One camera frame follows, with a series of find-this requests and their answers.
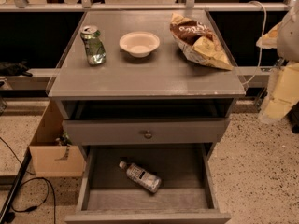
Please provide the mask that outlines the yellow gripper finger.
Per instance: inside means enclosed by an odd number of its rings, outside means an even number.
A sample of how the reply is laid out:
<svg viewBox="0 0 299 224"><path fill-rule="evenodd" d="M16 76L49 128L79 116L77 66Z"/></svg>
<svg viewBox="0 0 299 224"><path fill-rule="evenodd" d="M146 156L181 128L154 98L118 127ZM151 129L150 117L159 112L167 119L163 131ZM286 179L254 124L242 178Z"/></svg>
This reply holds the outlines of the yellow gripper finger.
<svg viewBox="0 0 299 224"><path fill-rule="evenodd" d="M276 24L265 35L262 35L256 42L256 46L262 49L275 49L277 47L278 29L280 24Z"/></svg>
<svg viewBox="0 0 299 224"><path fill-rule="evenodd" d="M272 124L284 118L299 102L299 63L274 68L268 80L258 119Z"/></svg>

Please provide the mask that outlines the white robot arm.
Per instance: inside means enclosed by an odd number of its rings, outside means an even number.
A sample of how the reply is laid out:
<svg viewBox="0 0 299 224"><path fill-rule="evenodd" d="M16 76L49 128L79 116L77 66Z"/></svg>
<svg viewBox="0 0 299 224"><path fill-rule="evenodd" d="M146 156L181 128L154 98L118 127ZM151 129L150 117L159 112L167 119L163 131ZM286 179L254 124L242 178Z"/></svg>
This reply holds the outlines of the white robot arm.
<svg viewBox="0 0 299 224"><path fill-rule="evenodd" d="M267 95L261 105L259 120L271 124L284 118L299 102L299 2L256 45L276 49L278 57L287 62L271 70Z"/></svg>

